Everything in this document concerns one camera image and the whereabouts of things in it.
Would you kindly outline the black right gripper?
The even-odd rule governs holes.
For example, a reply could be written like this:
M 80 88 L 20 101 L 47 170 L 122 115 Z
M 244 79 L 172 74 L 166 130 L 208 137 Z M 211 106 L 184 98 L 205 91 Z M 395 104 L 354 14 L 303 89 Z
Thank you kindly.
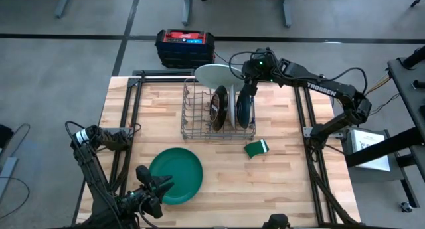
M 281 84 L 281 65 L 270 48 L 258 48 L 248 54 L 250 58 L 242 67 L 242 78 L 245 84 L 254 84 L 257 81 Z

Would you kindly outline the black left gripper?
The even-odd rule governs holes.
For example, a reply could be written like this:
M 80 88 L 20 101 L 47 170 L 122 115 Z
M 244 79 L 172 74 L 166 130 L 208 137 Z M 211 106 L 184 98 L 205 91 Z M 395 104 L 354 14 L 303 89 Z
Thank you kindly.
M 135 191 L 128 191 L 120 199 L 120 210 L 122 213 L 142 213 L 148 214 L 154 218 L 161 218 L 163 212 L 161 203 L 164 196 L 174 186 L 171 175 L 152 176 L 152 187 L 155 188 L 155 194 L 143 187 Z

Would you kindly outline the green plate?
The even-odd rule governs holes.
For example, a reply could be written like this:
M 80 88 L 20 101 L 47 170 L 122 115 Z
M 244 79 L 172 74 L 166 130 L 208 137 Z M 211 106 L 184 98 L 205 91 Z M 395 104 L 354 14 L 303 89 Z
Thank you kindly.
M 199 191 L 203 181 L 203 167 L 199 158 L 188 149 L 174 147 L 158 154 L 149 166 L 153 176 L 171 175 L 174 185 L 165 193 L 163 203 L 184 204 Z

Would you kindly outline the pale blue plate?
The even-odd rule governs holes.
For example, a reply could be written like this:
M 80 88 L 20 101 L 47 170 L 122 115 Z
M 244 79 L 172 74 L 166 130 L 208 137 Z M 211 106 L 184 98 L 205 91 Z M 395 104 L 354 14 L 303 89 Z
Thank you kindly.
M 237 78 L 234 74 L 241 73 L 240 69 L 232 68 L 223 64 L 206 64 L 198 67 L 195 72 L 195 78 L 199 83 L 208 88 L 216 89 L 224 86 L 227 90 L 234 86 L 235 91 L 240 91 L 244 86 L 244 80 Z

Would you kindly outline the dark teal plate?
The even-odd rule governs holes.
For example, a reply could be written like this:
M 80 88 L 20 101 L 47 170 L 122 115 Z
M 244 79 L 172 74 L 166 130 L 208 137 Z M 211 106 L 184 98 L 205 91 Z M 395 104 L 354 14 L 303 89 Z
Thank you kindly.
M 241 90 L 236 101 L 236 118 L 243 129 L 250 124 L 251 97 L 245 90 Z

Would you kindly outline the white plate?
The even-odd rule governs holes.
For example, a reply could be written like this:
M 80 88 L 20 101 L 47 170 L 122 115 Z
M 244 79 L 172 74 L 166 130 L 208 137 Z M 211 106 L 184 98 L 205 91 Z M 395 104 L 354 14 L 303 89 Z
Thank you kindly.
M 235 129 L 236 128 L 236 120 L 235 120 L 235 90 L 234 90 L 234 85 L 231 85 L 229 88 L 229 117 L 230 117 L 230 123 L 231 126 Z

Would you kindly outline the grey desk leg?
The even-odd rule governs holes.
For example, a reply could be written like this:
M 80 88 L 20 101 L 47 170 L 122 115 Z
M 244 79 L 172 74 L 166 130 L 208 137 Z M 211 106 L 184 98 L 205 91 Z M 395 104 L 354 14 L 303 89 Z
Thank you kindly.
M 67 6 L 69 0 L 58 0 L 58 3 L 56 5 L 56 8 L 54 10 L 54 16 L 57 19 L 62 18 L 63 14 L 64 14 L 64 10 Z
M 193 0 L 183 0 L 182 24 L 186 27 L 190 23 Z
M 284 20 L 284 25 L 287 28 L 290 28 L 292 25 L 290 7 L 291 7 L 291 0 L 282 0 L 282 9 L 284 13 L 283 20 Z

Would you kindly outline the red black power station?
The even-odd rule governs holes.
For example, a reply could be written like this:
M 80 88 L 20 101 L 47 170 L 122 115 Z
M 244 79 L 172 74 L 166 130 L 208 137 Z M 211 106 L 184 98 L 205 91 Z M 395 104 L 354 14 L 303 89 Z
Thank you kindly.
M 214 43 L 210 32 L 167 29 L 157 33 L 155 47 L 166 68 L 196 69 L 214 63 Z

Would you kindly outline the yellow green sponge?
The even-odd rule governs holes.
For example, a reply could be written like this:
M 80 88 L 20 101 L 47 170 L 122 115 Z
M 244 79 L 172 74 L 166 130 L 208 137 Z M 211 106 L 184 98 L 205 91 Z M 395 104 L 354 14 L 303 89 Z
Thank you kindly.
M 257 155 L 265 154 L 265 153 L 269 152 L 270 148 L 268 147 L 268 145 L 267 145 L 267 143 L 264 139 L 260 139 L 258 141 L 251 142 L 251 143 L 245 145 L 244 150 L 245 150 L 246 154 L 248 155 L 248 157 L 250 159 L 252 159 L 253 157 L 255 157 Z

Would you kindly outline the black flat bar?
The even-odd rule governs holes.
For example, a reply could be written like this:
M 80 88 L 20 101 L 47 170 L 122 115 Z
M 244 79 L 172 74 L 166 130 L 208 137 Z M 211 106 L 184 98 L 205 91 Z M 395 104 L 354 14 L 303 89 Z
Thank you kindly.
M 168 69 L 168 70 L 134 70 L 132 76 L 192 76 L 194 70 Z

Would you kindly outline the black rounded object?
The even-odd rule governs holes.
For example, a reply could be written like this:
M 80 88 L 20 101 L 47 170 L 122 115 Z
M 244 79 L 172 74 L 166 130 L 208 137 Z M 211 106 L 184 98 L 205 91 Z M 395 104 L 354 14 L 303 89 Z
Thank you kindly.
M 271 214 L 268 221 L 262 225 L 262 229 L 287 229 L 288 227 L 290 223 L 285 214 Z

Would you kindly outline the black side table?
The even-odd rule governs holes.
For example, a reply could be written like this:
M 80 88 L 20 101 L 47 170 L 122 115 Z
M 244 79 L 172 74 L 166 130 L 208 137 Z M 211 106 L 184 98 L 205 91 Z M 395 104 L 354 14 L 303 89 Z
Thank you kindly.
M 346 156 L 347 166 L 354 167 L 410 148 L 411 154 L 397 159 L 397 164 L 399 167 L 415 164 L 425 181 L 425 46 L 407 58 L 390 60 L 387 64 L 414 127 Z

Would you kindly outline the grey caster wheel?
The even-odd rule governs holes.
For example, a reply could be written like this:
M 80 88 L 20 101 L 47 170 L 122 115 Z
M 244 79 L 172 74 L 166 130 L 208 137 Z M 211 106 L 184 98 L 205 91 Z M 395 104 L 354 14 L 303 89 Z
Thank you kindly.
M 409 201 L 406 201 L 400 203 L 399 206 L 402 212 L 411 213 L 416 205 L 414 203 L 411 204 Z

